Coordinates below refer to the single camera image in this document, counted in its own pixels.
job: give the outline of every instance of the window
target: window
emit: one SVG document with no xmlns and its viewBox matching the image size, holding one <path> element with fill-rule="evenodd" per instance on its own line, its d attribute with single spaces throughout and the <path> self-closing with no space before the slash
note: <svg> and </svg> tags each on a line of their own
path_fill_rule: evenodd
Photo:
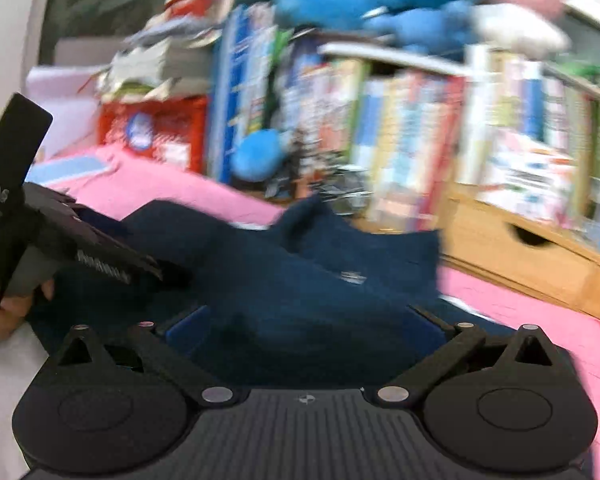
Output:
<svg viewBox="0 0 600 480">
<path fill-rule="evenodd" d="M 164 0 L 48 0 L 41 65 L 106 64 L 120 39 L 141 30 Z"/>
<path fill-rule="evenodd" d="M 569 57 L 600 65 L 600 28 L 572 12 L 562 16 L 556 25 L 571 39 Z"/>
</svg>

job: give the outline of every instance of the ribbed black surface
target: ribbed black surface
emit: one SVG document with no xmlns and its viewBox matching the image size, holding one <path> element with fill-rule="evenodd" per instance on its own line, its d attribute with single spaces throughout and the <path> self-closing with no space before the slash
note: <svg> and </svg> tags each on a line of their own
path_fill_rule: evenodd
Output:
<svg viewBox="0 0 600 480">
<path fill-rule="evenodd" d="M 376 408 L 357 390 L 257 390 L 240 406 L 204 413 L 183 444 L 163 460 L 115 478 L 486 480 L 491 477 L 462 468 L 440 454 L 424 438 L 409 413 Z M 584 480 L 576 470 L 539 478 Z M 45 472 L 27 476 L 27 480 L 60 479 L 64 477 Z"/>
</svg>

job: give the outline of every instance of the dark blue cloth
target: dark blue cloth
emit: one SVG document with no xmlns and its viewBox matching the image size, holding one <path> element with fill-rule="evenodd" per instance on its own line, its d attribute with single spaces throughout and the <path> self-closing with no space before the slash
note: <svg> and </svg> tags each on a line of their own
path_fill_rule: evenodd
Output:
<svg viewBox="0 0 600 480">
<path fill-rule="evenodd" d="M 375 235 L 361 232 L 311 197 L 289 208 L 267 232 L 287 251 L 337 274 L 356 272 L 364 289 L 396 304 L 416 305 L 453 325 L 472 322 L 491 335 L 513 330 L 469 314 L 438 293 L 438 232 Z"/>
<path fill-rule="evenodd" d="M 192 283 L 184 290 L 129 287 L 65 269 L 54 300 L 31 318 L 48 349 L 78 322 L 106 335 L 200 303 L 210 309 L 210 330 L 192 359 L 225 381 L 381 384 L 445 343 L 410 305 L 447 322 L 472 317 L 438 297 L 436 232 L 365 234 L 317 198 L 289 208 L 268 232 L 235 229 L 160 201 L 123 223 L 132 247 L 190 269 Z M 351 283 L 347 273 L 361 280 Z"/>
</svg>

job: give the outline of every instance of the handheld device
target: handheld device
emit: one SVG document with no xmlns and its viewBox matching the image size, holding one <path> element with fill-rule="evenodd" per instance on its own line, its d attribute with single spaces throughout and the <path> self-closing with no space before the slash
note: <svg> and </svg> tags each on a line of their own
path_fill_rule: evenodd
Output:
<svg viewBox="0 0 600 480">
<path fill-rule="evenodd" d="M 32 293 L 71 262 L 127 284 L 139 276 L 163 281 L 166 272 L 180 273 L 123 244 L 116 237 L 123 229 L 119 222 L 25 182 L 51 123 L 47 111 L 20 94 L 0 119 L 0 301 Z"/>
<path fill-rule="evenodd" d="M 71 330 L 13 414 L 26 480 L 587 478 L 596 411 L 536 325 L 456 324 L 389 383 L 343 390 L 225 384 L 151 325 L 122 346 Z"/>
</svg>

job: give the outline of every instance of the logo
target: logo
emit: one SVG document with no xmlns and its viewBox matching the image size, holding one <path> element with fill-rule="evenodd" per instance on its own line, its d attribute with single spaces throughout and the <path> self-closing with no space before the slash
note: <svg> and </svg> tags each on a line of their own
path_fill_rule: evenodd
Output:
<svg viewBox="0 0 600 480">
<path fill-rule="evenodd" d="M 298 397 L 298 402 L 308 406 L 309 404 L 313 404 L 315 402 L 315 397 L 312 396 L 312 394 L 304 394 L 303 396 Z"/>
<path fill-rule="evenodd" d="M 95 269 L 98 272 L 106 274 L 110 278 L 118 280 L 119 282 L 126 283 L 127 285 L 131 283 L 131 276 L 129 276 L 127 272 L 112 265 L 106 264 L 95 256 L 89 256 L 88 254 L 85 254 L 82 249 L 78 249 L 75 259 L 78 262 L 85 264 L 87 267 L 91 267 L 91 269 Z"/>
<path fill-rule="evenodd" d="M 148 150 L 154 143 L 154 121 L 151 116 L 137 113 L 126 126 L 126 140 L 138 152 Z"/>
<path fill-rule="evenodd" d="M 366 282 L 366 276 L 363 276 L 359 272 L 341 272 L 340 277 L 349 283 L 354 283 L 355 285 L 362 285 Z"/>
</svg>

